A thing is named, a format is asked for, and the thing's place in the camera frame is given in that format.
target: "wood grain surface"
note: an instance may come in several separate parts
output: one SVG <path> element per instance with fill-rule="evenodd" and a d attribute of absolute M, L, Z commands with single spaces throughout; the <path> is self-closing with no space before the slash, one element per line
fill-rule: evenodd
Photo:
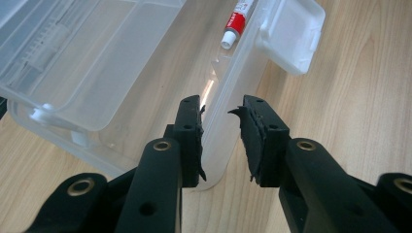
<path fill-rule="evenodd" d="M 190 14 L 176 23 L 198 17 L 204 22 L 198 30 L 209 30 L 210 37 L 186 39 L 200 40 L 201 47 L 170 47 L 172 63 L 144 72 L 210 73 L 211 57 L 218 52 L 211 48 L 217 48 L 219 28 L 235 2 L 188 0 L 184 10 Z M 318 2 L 326 21 L 309 73 L 293 77 L 268 62 L 257 96 L 276 110 L 292 137 L 320 142 L 350 175 L 376 183 L 382 173 L 412 174 L 412 1 Z M 176 66 L 179 57 L 185 62 L 189 57 L 190 63 Z M 174 79 L 155 84 L 172 86 L 155 96 L 160 112 L 177 108 L 169 105 L 172 99 L 190 93 Z M 98 171 L 6 115 L 0 121 L 0 232 L 26 229 L 52 191 L 82 172 Z M 183 232 L 288 232 L 277 189 L 259 188 L 249 179 L 239 140 L 216 186 L 184 191 Z"/>

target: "black plastic bracket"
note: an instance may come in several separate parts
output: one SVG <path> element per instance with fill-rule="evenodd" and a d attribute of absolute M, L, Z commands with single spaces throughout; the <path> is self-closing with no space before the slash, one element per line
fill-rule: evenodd
<path fill-rule="evenodd" d="M 180 151 L 173 139 L 146 145 L 115 232 L 181 232 Z"/>
<path fill-rule="evenodd" d="M 43 204 L 27 232 L 79 232 L 107 188 L 99 174 L 80 174 L 63 182 Z"/>
<path fill-rule="evenodd" d="M 280 186 L 291 232 L 412 232 L 412 177 L 385 174 L 377 186 L 345 173 L 319 143 L 291 139 L 262 99 L 245 95 L 241 137 L 252 178 Z"/>
<path fill-rule="evenodd" d="M 200 109 L 200 97 L 193 95 L 185 98 L 179 105 L 175 124 L 167 125 L 165 138 L 173 138 L 181 145 L 183 187 L 196 187 L 199 175 L 206 181 L 206 174 L 201 166 L 202 157 L 202 121 L 201 115 L 205 107 Z"/>

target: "tube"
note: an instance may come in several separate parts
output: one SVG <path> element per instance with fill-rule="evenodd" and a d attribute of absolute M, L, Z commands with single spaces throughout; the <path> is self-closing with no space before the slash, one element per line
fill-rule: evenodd
<path fill-rule="evenodd" d="M 258 0 L 239 0 L 236 4 L 233 13 L 224 28 L 224 35 L 221 42 L 224 49 L 230 50 L 233 43 L 240 38 L 247 21 L 254 11 L 257 1 Z"/>

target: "tabletop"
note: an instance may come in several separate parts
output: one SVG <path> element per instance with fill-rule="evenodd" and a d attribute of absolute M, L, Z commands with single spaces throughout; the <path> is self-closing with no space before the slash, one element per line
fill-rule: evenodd
<path fill-rule="evenodd" d="M 217 31 L 207 39 L 216 41 L 222 31 L 215 28 L 235 3 L 188 0 L 183 11 L 191 13 L 184 17 L 205 20 L 197 30 Z M 373 184 L 383 173 L 412 174 L 412 1 L 318 3 L 326 21 L 308 74 L 294 77 L 269 61 L 256 96 L 271 105 L 293 138 L 318 141 L 348 174 Z M 184 74 L 205 69 L 202 52 L 219 42 L 207 40 L 196 52 L 179 51 L 192 59 Z M 65 179 L 99 173 L 8 114 L 0 120 L 0 161 L 0 232 L 24 231 Z M 240 139 L 217 185 L 184 190 L 183 232 L 288 231 L 278 189 L 250 182 Z"/>

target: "transparent bin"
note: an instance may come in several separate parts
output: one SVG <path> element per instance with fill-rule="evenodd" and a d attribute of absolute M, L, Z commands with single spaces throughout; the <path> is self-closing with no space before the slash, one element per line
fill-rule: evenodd
<path fill-rule="evenodd" d="M 216 34 L 193 31 L 208 20 L 223 34 L 227 18 L 210 18 L 216 10 L 229 17 L 235 2 L 221 2 L 5 0 L 0 96 L 16 122 L 116 177 L 174 122 L 180 100 L 198 94 L 208 178 L 199 188 L 211 187 L 239 135 L 227 112 L 255 94 L 268 58 L 305 73 L 325 19 L 312 0 L 260 0 L 226 51 Z M 198 4 L 216 8 L 194 16 Z"/>

